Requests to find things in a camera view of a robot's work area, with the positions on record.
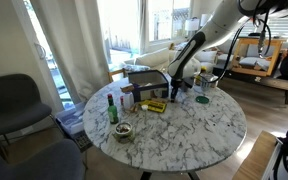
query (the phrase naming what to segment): box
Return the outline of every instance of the box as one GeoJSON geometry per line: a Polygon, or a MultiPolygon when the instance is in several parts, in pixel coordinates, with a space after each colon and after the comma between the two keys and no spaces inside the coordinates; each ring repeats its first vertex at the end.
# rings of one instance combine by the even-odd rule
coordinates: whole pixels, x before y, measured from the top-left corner
{"type": "Polygon", "coordinates": [[[152,98],[167,98],[169,85],[166,77],[158,70],[128,73],[129,83],[134,90],[134,102],[144,101],[152,98]]]}
{"type": "Polygon", "coordinates": [[[75,138],[84,130],[83,113],[86,103],[75,105],[75,108],[59,112],[55,115],[62,129],[71,138],[75,138]]]}

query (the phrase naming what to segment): cup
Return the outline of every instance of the cup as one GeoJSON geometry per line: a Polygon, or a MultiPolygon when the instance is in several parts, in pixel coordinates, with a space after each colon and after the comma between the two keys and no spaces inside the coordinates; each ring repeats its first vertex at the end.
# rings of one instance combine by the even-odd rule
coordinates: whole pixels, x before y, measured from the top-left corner
{"type": "Polygon", "coordinates": [[[203,92],[207,91],[210,89],[211,87],[211,84],[212,83],[209,83],[210,81],[214,80],[214,75],[211,74],[211,73],[201,73],[200,74],[200,81],[201,81],[201,89],[203,92]]]}

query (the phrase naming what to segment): wooden floor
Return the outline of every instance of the wooden floor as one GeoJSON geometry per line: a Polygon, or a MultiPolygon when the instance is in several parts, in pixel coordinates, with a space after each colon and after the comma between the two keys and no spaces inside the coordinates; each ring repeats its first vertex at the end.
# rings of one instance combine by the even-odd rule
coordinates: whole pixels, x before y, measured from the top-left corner
{"type": "MultiPolygon", "coordinates": [[[[202,180],[232,179],[262,130],[275,136],[285,136],[288,130],[288,105],[284,105],[283,91],[231,79],[220,81],[219,87],[230,94],[244,110],[247,134],[241,147],[233,156],[216,166],[197,172],[202,180]]],[[[58,133],[52,129],[50,132],[35,135],[34,138],[18,141],[8,148],[10,162],[19,162],[58,139],[58,133]]],[[[87,154],[84,153],[83,156],[87,159],[89,167],[86,172],[87,180],[125,180],[141,177],[142,171],[116,162],[95,147],[88,149],[87,154]]],[[[189,177],[187,174],[154,173],[151,179],[186,180],[189,177]]]]}

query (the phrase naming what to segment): green glass bottle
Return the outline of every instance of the green glass bottle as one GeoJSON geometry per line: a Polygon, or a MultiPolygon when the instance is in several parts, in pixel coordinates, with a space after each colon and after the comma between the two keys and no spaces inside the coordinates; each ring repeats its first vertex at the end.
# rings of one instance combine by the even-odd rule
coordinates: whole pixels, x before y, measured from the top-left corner
{"type": "Polygon", "coordinates": [[[108,100],[108,104],[109,104],[107,112],[108,112],[108,116],[110,118],[110,123],[116,124],[116,123],[118,123],[117,108],[114,105],[112,94],[107,95],[107,100],[108,100]]]}

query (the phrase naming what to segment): marble table top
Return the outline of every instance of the marble table top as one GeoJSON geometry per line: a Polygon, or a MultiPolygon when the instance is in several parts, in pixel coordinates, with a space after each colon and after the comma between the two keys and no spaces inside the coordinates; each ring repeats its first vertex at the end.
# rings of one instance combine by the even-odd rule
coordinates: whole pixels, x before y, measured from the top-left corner
{"type": "Polygon", "coordinates": [[[96,92],[86,104],[84,129],[94,146],[115,160],[148,172],[189,172],[213,166],[231,156],[246,134],[246,119],[237,102],[219,88],[206,92],[208,104],[200,104],[199,86],[182,92],[164,113],[139,110],[132,113],[120,105],[120,87],[128,79],[113,82],[96,92]],[[107,94],[112,93],[121,122],[135,128],[135,140],[118,143],[116,125],[109,122],[107,94]]]}

